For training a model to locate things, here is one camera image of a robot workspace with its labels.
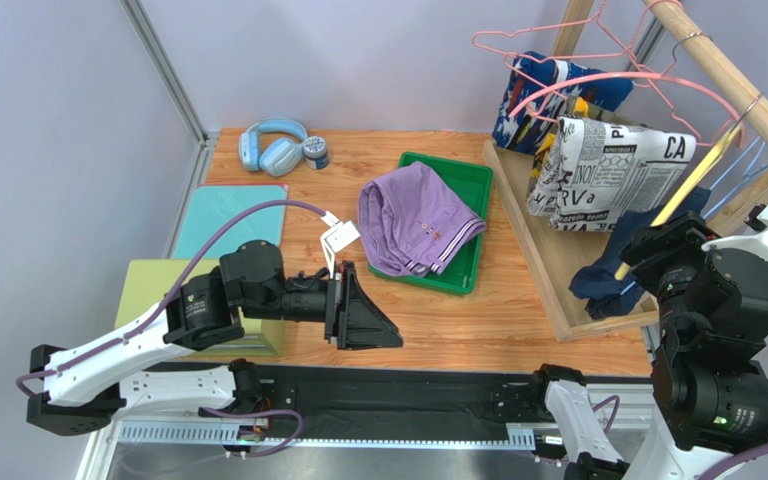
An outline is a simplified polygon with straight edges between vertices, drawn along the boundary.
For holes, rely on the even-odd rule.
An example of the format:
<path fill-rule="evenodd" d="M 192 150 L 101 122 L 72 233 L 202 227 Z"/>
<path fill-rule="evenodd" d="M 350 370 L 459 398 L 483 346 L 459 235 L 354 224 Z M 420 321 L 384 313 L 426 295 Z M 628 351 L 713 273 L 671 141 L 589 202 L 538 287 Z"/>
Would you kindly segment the yellow camouflage garment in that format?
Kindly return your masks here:
<path fill-rule="evenodd" d="M 588 118 L 590 120 L 601 121 L 604 123 L 646 127 L 646 124 L 636 122 L 630 118 L 619 115 L 614 111 L 606 110 L 600 106 L 597 106 L 596 104 L 590 103 L 580 96 L 574 96 L 572 99 L 567 100 L 559 112 L 570 117 Z M 558 126 L 553 124 L 533 157 L 527 195 L 531 195 L 535 188 L 538 186 L 539 178 L 544 171 L 544 167 L 549 158 L 552 145 L 555 142 L 557 132 Z"/>

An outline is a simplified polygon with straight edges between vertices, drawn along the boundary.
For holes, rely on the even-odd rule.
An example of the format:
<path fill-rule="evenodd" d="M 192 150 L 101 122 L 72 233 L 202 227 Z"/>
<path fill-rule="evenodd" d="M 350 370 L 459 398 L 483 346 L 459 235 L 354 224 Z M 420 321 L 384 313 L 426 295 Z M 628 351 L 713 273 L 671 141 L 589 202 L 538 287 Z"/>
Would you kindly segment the small blue white jar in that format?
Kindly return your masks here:
<path fill-rule="evenodd" d="M 326 140 L 321 136 L 309 136 L 301 144 L 306 165 L 313 170 L 325 169 L 330 163 Z"/>

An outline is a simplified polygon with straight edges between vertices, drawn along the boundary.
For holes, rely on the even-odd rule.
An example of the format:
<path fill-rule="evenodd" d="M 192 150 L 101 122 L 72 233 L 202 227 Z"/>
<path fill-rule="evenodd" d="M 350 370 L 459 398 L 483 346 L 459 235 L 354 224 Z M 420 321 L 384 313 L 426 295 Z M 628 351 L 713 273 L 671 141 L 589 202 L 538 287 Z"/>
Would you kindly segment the light blue headphones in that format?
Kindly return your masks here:
<path fill-rule="evenodd" d="M 263 134 L 280 134 L 266 148 L 260 145 Z M 308 138 L 306 128 L 286 118 L 261 120 L 244 131 L 238 140 L 239 159 L 249 172 L 263 171 L 281 177 L 294 170 L 304 157 L 302 144 Z"/>

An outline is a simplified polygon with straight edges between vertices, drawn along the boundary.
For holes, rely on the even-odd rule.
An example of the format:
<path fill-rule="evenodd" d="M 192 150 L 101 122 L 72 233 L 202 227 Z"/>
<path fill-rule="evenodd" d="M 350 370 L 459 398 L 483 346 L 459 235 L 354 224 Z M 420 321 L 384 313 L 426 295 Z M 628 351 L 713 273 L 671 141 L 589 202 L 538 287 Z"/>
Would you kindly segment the wooden clothes rack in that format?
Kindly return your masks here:
<path fill-rule="evenodd" d="M 748 106 L 760 91 L 728 59 L 715 43 L 702 36 L 695 22 L 677 1 L 649 1 L 648 11 L 677 40 L 717 87 L 714 98 L 731 115 Z M 768 143 L 768 101 L 752 108 L 747 121 Z M 605 247 L 604 234 L 556 232 L 527 213 L 525 195 L 531 157 L 497 148 L 492 141 L 483 146 L 483 157 L 494 173 L 494 183 L 523 254 L 555 337 L 560 342 L 646 327 L 657 319 L 656 304 L 644 298 L 632 314 L 592 321 L 582 301 L 566 290 L 576 270 L 597 258 Z M 720 234 L 730 234 L 743 225 L 745 215 L 758 203 L 768 203 L 768 170 L 719 208 L 709 224 Z"/>

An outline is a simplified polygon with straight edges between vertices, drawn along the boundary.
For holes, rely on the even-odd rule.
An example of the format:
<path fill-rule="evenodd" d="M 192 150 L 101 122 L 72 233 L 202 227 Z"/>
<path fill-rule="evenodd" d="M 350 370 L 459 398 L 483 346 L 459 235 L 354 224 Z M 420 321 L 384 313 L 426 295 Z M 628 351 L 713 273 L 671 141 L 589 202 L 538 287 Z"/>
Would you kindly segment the purple trousers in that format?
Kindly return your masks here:
<path fill-rule="evenodd" d="M 414 162 L 369 181 L 358 229 L 369 264 L 392 277 L 441 274 L 487 228 L 430 166 Z"/>

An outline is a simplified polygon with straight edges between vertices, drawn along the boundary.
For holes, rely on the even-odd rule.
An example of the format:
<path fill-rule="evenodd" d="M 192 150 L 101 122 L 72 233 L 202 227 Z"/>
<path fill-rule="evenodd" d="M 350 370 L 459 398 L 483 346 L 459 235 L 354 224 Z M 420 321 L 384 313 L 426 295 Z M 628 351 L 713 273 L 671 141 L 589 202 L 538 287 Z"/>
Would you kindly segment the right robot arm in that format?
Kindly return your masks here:
<path fill-rule="evenodd" d="M 631 461 L 609 441 L 584 377 L 543 365 L 533 378 L 559 428 L 568 479 L 719 479 L 768 455 L 768 205 L 750 233 L 721 237 L 695 213 L 637 230 L 621 251 L 653 294 L 655 407 Z"/>

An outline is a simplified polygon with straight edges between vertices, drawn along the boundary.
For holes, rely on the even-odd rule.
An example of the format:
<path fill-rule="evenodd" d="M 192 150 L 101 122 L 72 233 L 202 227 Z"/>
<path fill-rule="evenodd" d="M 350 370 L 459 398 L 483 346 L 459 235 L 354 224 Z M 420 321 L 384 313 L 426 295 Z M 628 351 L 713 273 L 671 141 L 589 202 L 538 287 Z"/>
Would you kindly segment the olive green box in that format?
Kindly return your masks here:
<path fill-rule="evenodd" d="M 129 263 L 114 328 L 135 321 L 162 300 L 187 259 L 137 259 Z M 188 358 L 196 361 L 224 361 L 236 358 L 269 357 L 283 353 L 285 324 L 275 320 L 241 317 L 244 336 L 218 346 L 195 352 Z"/>

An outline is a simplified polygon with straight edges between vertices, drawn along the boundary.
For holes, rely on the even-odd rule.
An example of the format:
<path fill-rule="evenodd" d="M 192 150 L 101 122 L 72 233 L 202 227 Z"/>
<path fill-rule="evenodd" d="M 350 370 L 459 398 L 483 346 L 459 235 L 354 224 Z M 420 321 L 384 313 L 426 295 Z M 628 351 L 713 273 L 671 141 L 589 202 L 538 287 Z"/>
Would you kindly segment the yellow clothes hanger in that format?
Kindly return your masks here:
<path fill-rule="evenodd" d="M 712 170 L 712 168 L 718 164 L 723 158 L 728 148 L 742 132 L 743 121 L 745 117 L 752 111 L 752 109 L 762 99 L 763 93 L 758 93 L 754 100 L 749 104 L 746 110 L 742 113 L 739 119 L 733 126 L 726 130 L 724 135 L 715 142 L 710 148 L 703 159 L 697 164 L 693 171 L 683 181 L 683 183 L 676 189 L 672 197 L 667 201 L 664 207 L 656 215 L 654 220 L 650 223 L 650 227 L 658 227 L 664 225 L 670 220 L 671 216 L 679 208 L 682 201 L 688 196 L 692 189 L 698 185 L 698 183 L 706 177 L 706 175 Z"/>

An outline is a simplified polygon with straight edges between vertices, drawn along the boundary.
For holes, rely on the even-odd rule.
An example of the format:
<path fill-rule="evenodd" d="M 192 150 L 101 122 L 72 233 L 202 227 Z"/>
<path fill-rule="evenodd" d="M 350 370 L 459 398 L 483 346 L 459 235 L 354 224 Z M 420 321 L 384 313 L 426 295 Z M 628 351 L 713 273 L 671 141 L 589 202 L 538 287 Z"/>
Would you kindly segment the green plastic tray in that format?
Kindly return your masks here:
<path fill-rule="evenodd" d="M 402 154 L 397 168 L 408 166 L 414 162 L 422 162 L 430 166 L 456 192 L 460 199 L 473 209 L 474 212 L 479 214 L 487 224 L 493 177 L 488 167 L 415 152 L 405 152 Z M 475 289 L 482 241 L 483 233 L 468 242 L 441 274 L 431 273 L 422 278 L 413 276 L 392 277 L 373 268 L 367 260 L 368 270 L 381 279 L 464 296 L 472 293 Z"/>

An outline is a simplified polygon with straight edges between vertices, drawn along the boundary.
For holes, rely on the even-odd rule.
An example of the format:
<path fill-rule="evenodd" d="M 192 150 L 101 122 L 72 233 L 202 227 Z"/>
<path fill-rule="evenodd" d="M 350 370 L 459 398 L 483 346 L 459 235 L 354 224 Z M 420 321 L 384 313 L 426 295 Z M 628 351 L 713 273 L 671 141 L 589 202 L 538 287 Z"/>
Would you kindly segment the blue white patterned garment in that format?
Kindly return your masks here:
<path fill-rule="evenodd" d="M 525 53 L 538 59 L 544 57 L 535 51 Z M 590 80 L 565 86 L 557 92 L 537 94 L 546 87 L 600 73 L 599 69 L 568 61 L 517 59 L 491 132 L 496 146 L 526 155 L 535 154 L 571 95 L 583 97 L 606 110 L 617 110 L 634 88 L 628 78 Z"/>

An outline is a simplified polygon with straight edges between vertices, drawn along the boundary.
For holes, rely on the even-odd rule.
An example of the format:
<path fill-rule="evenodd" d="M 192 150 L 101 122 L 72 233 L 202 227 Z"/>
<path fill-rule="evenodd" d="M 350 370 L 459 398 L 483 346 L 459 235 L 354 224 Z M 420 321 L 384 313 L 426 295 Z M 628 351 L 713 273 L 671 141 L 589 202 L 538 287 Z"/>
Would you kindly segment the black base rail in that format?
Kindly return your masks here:
<path fill-rule="evenodd" d="M 201 417 L 274 412 L 277 436 L 372 441 L 500 441 L 509 423 L 552 418 L 542 395 L 552 380 L 594 387 L 585 376 L 544 364 L 532 374 L 259 365 L 237 360 L 219 367 L 230 376 L 230 402 L 192 403 Z"/>

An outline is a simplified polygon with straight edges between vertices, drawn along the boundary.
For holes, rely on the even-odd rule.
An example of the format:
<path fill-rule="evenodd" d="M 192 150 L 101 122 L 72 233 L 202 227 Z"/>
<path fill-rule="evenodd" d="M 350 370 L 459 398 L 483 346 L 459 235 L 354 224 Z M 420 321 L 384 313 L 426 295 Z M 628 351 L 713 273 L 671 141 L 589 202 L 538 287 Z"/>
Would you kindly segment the dark blue denim garment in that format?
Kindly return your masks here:
<path fill-rule="evenodd" d="M 609 236 L 602 255 L 573 276 L 569 290 L 576 298 L 586 300 L 585 312 L 591 320 L 626 316 L 638 304 L 644 290 L 630 274 L 616 280 L 615 273 L 621 266 L 620 254 L 633 234 L 649 226 L 663 208 L 659 205 L 645 212 L 625 212 Z"/>

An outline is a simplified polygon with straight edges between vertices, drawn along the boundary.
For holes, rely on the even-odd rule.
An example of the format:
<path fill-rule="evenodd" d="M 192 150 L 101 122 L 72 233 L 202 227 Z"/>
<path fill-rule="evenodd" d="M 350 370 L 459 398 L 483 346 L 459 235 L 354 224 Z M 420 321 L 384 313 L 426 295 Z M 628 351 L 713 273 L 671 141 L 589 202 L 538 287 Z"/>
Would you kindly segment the blue wire hanger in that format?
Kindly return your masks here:
<path fill-rule="evenodd" d="M 695 186 L 671 218 L 676 218 L 687 211 L 693 211 L 700 214 L 704 219 L 711 219 L 729 200 L 744 190 L 756 176 L 768 169 L 768 162 L 759 162 L 766 147 L 766 142 L 758 136 L 721 172 L 709 187 L 706 185 L 703 187 Z"/>

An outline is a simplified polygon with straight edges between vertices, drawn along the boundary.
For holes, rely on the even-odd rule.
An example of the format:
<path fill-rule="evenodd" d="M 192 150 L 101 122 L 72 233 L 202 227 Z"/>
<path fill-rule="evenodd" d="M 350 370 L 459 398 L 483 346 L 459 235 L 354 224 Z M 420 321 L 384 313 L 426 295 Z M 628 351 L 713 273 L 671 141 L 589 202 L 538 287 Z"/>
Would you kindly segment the newspaper print garment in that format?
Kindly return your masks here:
<path fill-rule="evenodd" d="M 560 231 L 611 232 L 657 206 L 697 147 L 689 134 L 563 116 L 528 201 Z"/>

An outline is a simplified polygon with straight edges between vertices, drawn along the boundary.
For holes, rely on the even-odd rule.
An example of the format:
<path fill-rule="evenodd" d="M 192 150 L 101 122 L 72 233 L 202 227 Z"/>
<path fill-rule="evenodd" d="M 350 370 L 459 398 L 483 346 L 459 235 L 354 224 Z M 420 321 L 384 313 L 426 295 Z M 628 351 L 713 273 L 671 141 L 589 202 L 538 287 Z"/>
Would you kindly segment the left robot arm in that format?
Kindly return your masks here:
<path fill-rule="evenodd" d="M 352 262 L 335 272 L 290 277 L 276 245 L 250 241 L 101 338 L 71 349 L 35 347 L 30 371 L 43 388 L 29 396 L 26 420 L 76 436 L 131 414 L 263 415 L 269 403 L 252 362 L 169 367 L 172 359 L 243 338 L 246 319 L 320 323 L 341 350 L 404 344 L 398 327 L 361 288 Z"/>

